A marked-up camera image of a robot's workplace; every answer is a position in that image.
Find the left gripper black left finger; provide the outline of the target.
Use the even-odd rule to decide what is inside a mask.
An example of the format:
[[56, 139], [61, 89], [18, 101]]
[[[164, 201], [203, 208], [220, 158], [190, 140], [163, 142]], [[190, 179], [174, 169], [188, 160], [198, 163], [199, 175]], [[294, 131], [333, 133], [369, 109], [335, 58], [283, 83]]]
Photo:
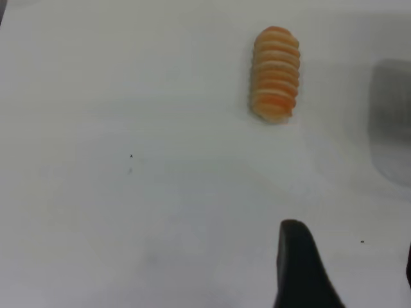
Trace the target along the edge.
[[343, 307], [333, 287], [315, 240], [301, 221], [286, 219], [279, 228], [277, 295], [280, 307]]

